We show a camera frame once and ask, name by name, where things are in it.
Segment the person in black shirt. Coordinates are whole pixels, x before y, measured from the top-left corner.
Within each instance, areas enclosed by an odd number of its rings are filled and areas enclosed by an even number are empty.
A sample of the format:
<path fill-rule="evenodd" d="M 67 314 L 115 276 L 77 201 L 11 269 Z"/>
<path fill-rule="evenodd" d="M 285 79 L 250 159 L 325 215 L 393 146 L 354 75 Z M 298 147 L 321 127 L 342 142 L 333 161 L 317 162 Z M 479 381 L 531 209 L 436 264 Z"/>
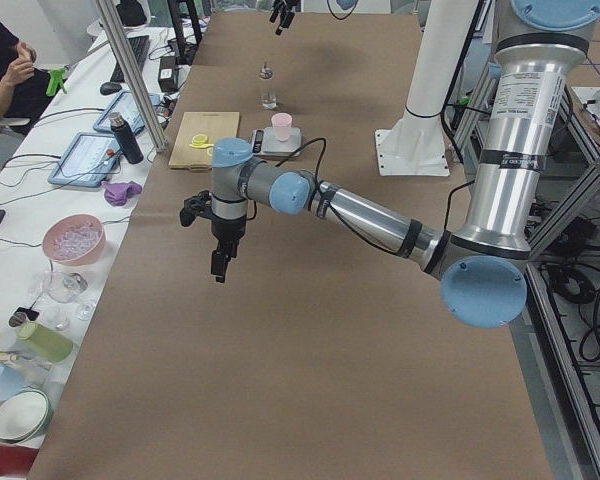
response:
<path fill-rule="evenodd" d="M 36 58 L 35 50 L 0 22 L 0 121 L 28 119 L 13 128 L 21 135 L 29 133 L 51 102 L 46 95 L 50 75 L 34 66 Z"/>

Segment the purple glove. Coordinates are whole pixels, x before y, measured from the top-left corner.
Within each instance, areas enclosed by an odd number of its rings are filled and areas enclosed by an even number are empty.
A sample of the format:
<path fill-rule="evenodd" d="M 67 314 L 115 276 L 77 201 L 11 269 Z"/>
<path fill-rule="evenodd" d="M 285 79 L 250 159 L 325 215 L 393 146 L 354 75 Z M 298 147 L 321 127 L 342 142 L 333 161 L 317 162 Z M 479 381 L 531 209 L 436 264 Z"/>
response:
<path fill-rule="evenodd" d="M 112 206 L 124 206 L 127 201 L 142 193 L 142 186 L 136 182 L 103 181 L 104 199 Z"/>

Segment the aluminium frame post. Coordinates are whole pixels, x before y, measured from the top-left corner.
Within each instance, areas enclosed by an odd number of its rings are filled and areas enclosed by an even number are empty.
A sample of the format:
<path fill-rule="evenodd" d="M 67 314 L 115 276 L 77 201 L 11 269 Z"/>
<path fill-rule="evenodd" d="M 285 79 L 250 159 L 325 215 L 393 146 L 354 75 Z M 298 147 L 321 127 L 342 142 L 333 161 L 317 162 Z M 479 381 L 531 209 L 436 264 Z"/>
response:
<path fill-rule="evenodd" d="M 149 92 L 119 15 L 110 0 L 96 0 L 95 4 L 116 61 L 143 117 L 145 129 L 151 137 L 156 152 L 161 153 L 166 149 L 168 141 L 151 105 Z"/>

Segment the green tumbler cup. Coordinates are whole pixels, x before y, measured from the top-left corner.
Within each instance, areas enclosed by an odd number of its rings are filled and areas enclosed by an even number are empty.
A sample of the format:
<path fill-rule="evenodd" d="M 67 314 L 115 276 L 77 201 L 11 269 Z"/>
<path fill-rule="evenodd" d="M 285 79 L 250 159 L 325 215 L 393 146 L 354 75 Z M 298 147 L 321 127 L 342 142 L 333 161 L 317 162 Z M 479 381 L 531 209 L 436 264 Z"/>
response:
<path fill-rule="evenodd" d="M 17 336 L 34 353 L 51 363 L 66 360 L 74 349 L 69 338 L 36 322 L 24 323 Z"/>

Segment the bamboo cutting board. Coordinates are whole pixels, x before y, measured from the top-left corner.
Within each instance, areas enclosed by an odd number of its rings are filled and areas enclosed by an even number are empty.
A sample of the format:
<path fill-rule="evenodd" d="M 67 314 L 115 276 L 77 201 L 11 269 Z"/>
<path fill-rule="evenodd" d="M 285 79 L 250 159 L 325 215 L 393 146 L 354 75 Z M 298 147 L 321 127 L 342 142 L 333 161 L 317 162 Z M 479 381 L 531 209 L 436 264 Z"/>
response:
<path fill-rule="evenodd" d="M 186 112 L 168 166 L 193 172 L 210 170 L 214 145 L 222 138 L 236 137 L 239 122 L 238 112 Z"/>

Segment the pink bowl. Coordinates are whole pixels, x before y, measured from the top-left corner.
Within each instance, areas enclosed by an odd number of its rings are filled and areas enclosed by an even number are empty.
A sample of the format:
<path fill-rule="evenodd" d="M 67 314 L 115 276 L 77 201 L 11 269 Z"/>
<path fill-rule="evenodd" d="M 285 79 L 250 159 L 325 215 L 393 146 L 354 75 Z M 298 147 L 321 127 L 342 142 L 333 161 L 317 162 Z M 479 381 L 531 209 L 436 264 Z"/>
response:
<path fill-rule="evenodd" d="M 64 266 L 94 263 L 106 244 L 104 226 L 89 214 L 76 214 L 52 225 L 44 235 L 42 250 L 51 261 Z"/>

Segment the white green bowl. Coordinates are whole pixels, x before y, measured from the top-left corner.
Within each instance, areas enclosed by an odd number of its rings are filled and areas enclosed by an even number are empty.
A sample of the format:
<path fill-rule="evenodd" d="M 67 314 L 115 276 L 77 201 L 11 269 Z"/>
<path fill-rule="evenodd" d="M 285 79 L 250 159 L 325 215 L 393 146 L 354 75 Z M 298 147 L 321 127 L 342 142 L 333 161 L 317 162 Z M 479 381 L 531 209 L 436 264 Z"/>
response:
<path fill-rule="evenodd" d="M 52 415 L 52 405 L 43 391 L 19 392 L 0 406 L 0 443 L 18 444 L 44 434 Z"/>

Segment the upper teach pendant tablet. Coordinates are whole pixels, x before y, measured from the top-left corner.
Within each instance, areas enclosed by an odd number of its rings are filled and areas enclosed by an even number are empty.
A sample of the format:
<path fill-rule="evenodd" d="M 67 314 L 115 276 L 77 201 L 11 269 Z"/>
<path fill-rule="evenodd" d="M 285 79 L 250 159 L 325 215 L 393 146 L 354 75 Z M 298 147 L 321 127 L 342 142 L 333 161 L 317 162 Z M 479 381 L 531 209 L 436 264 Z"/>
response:
<path fill-rule="evenodd" d="M 93 124 L 93 130 L 99 133 L 111 134 L 109 114 L 117 112 L 127 121 L 131 130 L 137 134 L 144 128 L 144 120 L 130 91 L 118 92 L 105 110 Z"/>

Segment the computer mouse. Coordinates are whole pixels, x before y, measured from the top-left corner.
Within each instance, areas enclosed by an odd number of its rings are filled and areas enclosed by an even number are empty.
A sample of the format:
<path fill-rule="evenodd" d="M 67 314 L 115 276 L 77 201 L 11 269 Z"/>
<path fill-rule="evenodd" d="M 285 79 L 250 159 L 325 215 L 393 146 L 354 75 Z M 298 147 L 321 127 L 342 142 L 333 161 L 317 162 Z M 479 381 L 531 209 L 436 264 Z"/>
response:
<path fill-rule="evenodd" d="M 99 92 L 103 96 L 112 95 L 121 90 L 122 90 L 122 85 L 117 82 L 104 82 L 99 88 Z"/>

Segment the white pedestal column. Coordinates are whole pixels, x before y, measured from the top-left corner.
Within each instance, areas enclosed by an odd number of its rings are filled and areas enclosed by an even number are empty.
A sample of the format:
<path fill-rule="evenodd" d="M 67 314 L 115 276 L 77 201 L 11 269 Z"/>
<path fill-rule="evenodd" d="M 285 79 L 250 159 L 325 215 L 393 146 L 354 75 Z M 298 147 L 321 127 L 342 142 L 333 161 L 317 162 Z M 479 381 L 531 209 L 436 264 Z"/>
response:
<path fill-rule="evenodd" d="M 403 116 L 391 129 L 375 132 L 382 176 L 449 175 L 440 115 L 479 11 L 477 0 L 430 3 Z"/>

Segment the lower teach pendant tablet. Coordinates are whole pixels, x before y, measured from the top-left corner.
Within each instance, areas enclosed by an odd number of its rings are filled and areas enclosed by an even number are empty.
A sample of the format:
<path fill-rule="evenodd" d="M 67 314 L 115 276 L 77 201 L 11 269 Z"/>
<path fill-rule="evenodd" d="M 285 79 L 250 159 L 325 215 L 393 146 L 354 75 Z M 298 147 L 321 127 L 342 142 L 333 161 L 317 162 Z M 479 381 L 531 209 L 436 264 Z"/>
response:
<path fill-rule="evenodd" d="M 78 133 L 48 177 L 55 186 L 97 188 L 116 168 L 122 150 L 113 135 Z"/>

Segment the silver kitchen scale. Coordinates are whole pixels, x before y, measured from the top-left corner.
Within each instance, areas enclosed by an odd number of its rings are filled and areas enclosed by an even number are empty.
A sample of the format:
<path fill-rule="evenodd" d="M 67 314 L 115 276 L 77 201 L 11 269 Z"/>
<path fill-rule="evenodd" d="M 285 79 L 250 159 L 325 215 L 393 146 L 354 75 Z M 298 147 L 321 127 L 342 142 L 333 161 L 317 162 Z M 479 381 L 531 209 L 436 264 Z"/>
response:
<path fill-rule="evenodd" d="M 255 129 L 251 134 L 254 155 L 261 157 L 286 157 L 302 144 L 302 132 L 298 127 L 291 129 L 291 137 L 285 141 L 276 139 L 273 128 Z"/>

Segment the wine glass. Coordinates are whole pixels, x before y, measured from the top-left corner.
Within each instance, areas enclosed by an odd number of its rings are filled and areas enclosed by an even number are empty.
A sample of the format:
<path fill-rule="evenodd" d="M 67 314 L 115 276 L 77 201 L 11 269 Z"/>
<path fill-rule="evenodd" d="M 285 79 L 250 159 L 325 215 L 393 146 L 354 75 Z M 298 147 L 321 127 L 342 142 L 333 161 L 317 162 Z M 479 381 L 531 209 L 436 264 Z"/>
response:
<path fill-rule="evenodd" d="M 45 271 L 35 275 L 28 289 L 32 303 L 48 298 L 59 304 L 76 304 L 76 317 L 87 321 L 93 316 L 96 303 L 81 297 L 88 288 L 87 280 L 79 273 Z"/>

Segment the light blue cup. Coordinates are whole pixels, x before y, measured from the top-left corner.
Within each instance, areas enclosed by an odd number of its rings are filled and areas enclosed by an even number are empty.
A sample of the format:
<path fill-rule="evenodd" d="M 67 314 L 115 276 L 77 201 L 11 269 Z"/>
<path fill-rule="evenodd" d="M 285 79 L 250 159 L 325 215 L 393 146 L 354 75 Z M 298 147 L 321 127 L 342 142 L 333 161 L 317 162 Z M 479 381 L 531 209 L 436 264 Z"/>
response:
<path fill-rule="evenodd" d="M 8 400 L 26 386 L 25 377 L 14 368 L 0 364 L 0 401 Z"/>

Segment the pink plastic cup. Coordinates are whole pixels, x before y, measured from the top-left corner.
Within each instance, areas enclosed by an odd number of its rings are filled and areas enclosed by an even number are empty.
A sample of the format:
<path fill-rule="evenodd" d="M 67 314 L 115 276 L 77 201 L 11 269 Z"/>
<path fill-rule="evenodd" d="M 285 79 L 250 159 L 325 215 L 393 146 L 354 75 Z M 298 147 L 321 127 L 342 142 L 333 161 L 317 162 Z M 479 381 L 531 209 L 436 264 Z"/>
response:
<path fill-rule="evenodd" d="M 271 117 L 271 126 L 277 141 L 284 142 L 291 138 L 292 120 L 292 116 L 285 112 L 276 113 Z"/>

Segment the glass sauce bottle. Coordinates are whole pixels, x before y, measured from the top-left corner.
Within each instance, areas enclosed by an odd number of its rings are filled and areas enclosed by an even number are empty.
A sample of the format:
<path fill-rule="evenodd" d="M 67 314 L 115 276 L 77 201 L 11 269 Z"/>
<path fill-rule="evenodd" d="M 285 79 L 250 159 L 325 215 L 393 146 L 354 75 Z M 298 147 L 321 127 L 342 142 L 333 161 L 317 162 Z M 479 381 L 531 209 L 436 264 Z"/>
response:
<path fill-rule="evenodd" d="M 260 102 L 266 110 L 277 108 L 276 77 L 272 67 L 264 61 L 259 71 Z"/>

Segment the teach pendant tablet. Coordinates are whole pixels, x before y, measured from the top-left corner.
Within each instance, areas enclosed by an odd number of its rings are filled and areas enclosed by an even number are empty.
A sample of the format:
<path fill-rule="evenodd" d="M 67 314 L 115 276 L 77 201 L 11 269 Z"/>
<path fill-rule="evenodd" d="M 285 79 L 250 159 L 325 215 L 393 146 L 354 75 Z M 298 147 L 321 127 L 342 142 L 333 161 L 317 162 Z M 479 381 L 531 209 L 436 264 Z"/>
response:
<path fill-rule="evenodd" d="M 78 133 L 48 177 L 55 186 L 97 188 L 116 168 L 122 150 L 113 135 Z"/>
<path fill-rule="evenodd" d="M 127 121 L 131 130 L 137 134 L 144 128 L 144 120 L 130 91 L 118 92 L 105 110 L 93 124 L 93 130 L 99 133 L 111 134 L 109 114 L 117 112 Z"/>

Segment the black water bottle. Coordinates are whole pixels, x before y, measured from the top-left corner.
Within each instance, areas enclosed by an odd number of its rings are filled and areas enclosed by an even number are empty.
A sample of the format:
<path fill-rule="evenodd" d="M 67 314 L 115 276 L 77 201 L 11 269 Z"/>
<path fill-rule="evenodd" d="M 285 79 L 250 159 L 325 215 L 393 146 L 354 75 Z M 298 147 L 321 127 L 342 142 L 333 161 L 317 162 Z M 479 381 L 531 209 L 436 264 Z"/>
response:
<path fill-rule="evenodd" d="M 127 120 L 121 113 L 116 111 L 110 112 L 108 119 L 110 129 L 127 161 L 130 164 L 139 164 L 142 162 L 144 155 Z"/>

